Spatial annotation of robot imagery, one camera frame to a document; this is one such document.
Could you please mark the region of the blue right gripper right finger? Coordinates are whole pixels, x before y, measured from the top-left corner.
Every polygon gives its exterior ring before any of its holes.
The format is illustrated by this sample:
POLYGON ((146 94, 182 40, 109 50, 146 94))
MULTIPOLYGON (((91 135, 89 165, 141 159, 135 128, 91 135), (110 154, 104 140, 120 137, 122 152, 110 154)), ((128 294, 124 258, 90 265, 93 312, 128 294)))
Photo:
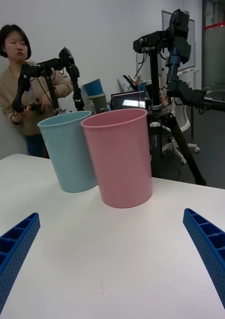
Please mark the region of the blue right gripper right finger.
POLYGON ((225 310, 225 232, 189 208, 184 210, 183 224, 225 310))

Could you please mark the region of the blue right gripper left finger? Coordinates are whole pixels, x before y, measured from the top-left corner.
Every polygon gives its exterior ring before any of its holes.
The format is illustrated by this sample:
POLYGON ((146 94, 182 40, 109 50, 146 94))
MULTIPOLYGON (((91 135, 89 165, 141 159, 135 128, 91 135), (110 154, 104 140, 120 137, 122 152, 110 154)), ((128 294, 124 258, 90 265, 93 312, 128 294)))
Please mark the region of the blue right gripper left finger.
POLYGON ((39 229, 35 212, 0 237, 0 315, 39 229))

